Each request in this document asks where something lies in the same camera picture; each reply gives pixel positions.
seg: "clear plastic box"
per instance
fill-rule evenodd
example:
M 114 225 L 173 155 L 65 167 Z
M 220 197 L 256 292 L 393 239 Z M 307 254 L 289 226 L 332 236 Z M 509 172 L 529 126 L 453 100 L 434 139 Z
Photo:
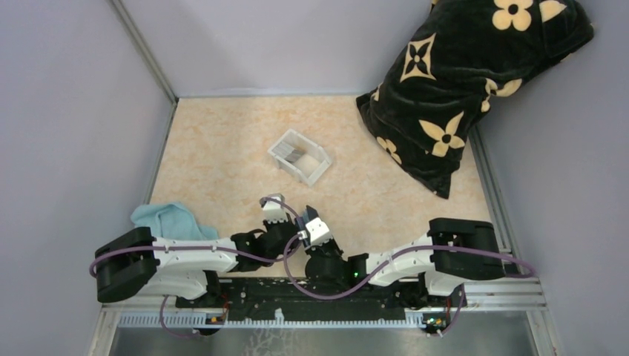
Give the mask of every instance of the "clear plastic box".
M 269 154 L 275 165 L 289 172 L 299 182 L 312 187 L 332 164 L 323 147 L 301 133 L 289 129 L 271 146 Z

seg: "black pillow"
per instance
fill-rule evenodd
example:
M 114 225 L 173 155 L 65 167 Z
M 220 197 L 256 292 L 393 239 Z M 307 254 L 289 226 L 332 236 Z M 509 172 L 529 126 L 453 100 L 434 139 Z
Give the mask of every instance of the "black pillow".
M 393 160 L 448 198 L 467 135 L 490 111 L 490 97 L 515 93 L 593 35 L 573 0 L 433 0 L 382 84 L 356 103 Z

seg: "blue towel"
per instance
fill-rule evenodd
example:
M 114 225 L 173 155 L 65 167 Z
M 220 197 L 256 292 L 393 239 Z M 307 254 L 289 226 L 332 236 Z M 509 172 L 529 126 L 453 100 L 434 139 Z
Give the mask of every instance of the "blue towel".
M 194 215 L 180 202 L 140 205 L 131 215 L 136 227 L 148 226 L 155 237 L 172 240 L 216 240 L 218 232 L 197 225 Z

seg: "gray wall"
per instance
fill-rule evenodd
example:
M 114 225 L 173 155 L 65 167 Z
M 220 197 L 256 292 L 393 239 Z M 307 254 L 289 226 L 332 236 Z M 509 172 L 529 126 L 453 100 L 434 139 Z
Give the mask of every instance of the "gray wall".
M 629 2 L 583 5 L 596 38 L 481 127 L 565 354 L 627 355 Z
M 374 88 L 430 0 L 125 0 L 179 96 Z
M 105 1 L 0 2 L 0 355 L 83 355 L 169 104 Z

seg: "beige floor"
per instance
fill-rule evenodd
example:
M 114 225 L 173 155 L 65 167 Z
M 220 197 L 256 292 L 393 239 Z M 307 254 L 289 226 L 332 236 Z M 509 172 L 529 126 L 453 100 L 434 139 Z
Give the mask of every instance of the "beige floor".
M 272 163 L 267 149 L 289 128 L 323 146 L 334 163 L 309 188 Z M 489 221 L 471 149 L 449 200 L 404 173 L 360 123 L 353 96 L 182 99 L 152 202 L 180 201 L 221 237 L 262 227 L 262 196 L 280 192 L 316 208 L 345 256 L 408 243 L 435 217 Z M 306 255 L 290 266 L 303 276 Z M 281 263 L 248 276 L 285 276 Z

